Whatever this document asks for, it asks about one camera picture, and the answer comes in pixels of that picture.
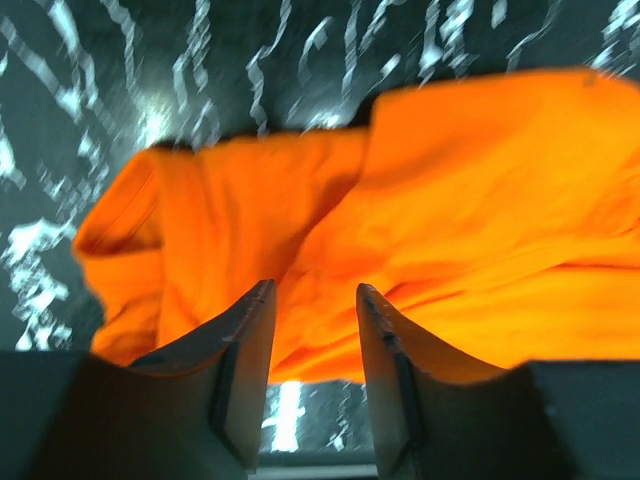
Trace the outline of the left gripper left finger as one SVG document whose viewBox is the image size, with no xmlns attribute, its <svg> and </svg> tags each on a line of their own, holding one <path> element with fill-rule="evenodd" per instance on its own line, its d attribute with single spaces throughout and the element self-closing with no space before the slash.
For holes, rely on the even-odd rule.
<svg viewBox="0 0 640 480">
<path fill-rule="evenodd" d="M 1 356 L 5 479 L 245 479 L 258 465 L 273 281 L 126 367 L 85 352 Z"/>
</svg>

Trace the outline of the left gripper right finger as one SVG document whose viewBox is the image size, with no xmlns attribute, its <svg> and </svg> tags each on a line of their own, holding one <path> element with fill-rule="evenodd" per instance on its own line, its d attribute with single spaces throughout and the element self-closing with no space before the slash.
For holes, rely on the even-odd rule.
<svg viewBox="0 0 640 480">
<path fill-rule="evenodd" d="M 374 287 L 356 310 L 382 479 L 635 479 L 637 361 L 502 369 L 402 315 Z"/>
</svg>

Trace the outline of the orange t shirt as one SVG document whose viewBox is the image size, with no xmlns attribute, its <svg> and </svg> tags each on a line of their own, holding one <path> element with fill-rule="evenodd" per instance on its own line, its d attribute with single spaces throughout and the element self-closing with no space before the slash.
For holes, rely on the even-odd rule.
<svg viewBox="0 0 640 480">
<path fill-rule="evenodd" d="M 277 286 L 269 379 L 364 378 L 355 291 L 488 363 L 639 355 L 639 85 L 540 70 L 369 123 L 132 157 L 73 243 L 126 366 Z"/>
</svg>

